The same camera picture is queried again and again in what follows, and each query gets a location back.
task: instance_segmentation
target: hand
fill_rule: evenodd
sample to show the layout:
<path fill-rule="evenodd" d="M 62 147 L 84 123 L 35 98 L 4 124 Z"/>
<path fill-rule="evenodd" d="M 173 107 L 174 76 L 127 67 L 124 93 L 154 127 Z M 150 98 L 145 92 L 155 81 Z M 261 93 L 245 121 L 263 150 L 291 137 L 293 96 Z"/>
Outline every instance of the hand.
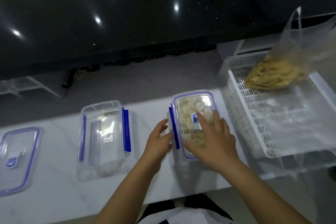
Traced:
<path fill-rule="evenodd" d="M 230 134 L 227 122 L 220 119 L 218 111 L 213 112 L 214 126 L 204 119 L 203 115 L 196 113 L 202 130 L 205 133 L 205 145 L 196 146 L 190 141 L 185 141 L 184 146 L 213 170 L 221 173 L 223 165 L 240 161 L 236 150 L 236 139 Z"/>
<path fill-rule="evenodd" d="M 167 122 L 168 119 L 164 119 L 156 125 L 149 135 L 145 151 L 141 156 L 141 159 L 149 164 L 155 173 L 160 170 L 161 161 L 171 148 L 169 142 L 174 138 L 173 133 L 168 133 L 162 137 L 160 136 L 160 134 L 168 128 L 166 125 Z"/>

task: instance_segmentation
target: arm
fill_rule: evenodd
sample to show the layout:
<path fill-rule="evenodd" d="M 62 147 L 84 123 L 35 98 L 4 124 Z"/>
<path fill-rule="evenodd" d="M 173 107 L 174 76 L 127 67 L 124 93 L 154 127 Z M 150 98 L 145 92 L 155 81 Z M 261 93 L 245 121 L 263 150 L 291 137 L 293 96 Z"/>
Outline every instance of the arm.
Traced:
<path fill-rule="evenodd" d="M 134 224 L 153 176 L 170 149 L 171 133 L 160 137 L 167 129 L 168 119 L 159 122 L 151 132 L 140 160 L 128 173 L 92 224 Z"/>
<path fill-rule="evenodd" d="M 217 111 L 213 116 L 212 127 L 197 113 L 205 132 L 205 146 L 198 147 L 186 142 L 185 147 L 238 191 L 258 224 L 311 224 L 240 161 L 236 139 L 230 134 L 228 124 L 219 118 Z"/>

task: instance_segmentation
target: bag of yellow food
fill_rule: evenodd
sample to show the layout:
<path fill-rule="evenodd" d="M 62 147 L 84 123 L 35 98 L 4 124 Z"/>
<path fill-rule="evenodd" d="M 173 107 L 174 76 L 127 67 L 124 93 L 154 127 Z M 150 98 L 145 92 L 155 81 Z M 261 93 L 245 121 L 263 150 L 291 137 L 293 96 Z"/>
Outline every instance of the bag of yellow food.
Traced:
<path fill-rule="evenodd" d="M 290 17 L 281 39 L 245 80 L 250 89 L 276 90 L 291 86 L 318 69 L 335 67 L 336 16 L 317 26 L 302 29 L 301 8 Z M 294 15 L 298 29 L 292 29 Z"/>

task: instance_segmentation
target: white shirt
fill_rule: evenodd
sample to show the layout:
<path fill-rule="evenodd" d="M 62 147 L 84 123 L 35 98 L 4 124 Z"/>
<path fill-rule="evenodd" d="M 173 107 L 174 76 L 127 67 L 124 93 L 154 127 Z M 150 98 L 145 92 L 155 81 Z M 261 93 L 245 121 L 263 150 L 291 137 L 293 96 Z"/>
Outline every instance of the white shirt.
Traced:
<path fill-rule="evenodd" d="M 169 224 L 234 224 L 232 220 L 213 211 L 186 207 L 151 214 L 142 219 L 139 224 L 159 224 L 164 220 Z"/>

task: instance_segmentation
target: person's left hand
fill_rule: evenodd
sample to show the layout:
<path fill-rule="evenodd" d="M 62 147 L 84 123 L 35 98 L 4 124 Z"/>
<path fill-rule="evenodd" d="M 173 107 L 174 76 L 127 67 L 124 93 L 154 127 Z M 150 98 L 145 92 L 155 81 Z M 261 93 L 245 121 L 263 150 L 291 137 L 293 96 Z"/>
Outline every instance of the person's left hand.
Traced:
<path fill-rule="evenodd" d="M 160 134 L 168 128 L 166 125 L 167 122 L 168 119 L 164 119 L 155 126 L 149 135 L 145 151 L 141 156 L 141 159 L 149 164 L 155 173 L 160 170 L 161 161 L 171 148 L 169 142 L 174 138 L 173 133 L 168 133 L 162 137 L 160 136 Z"/>

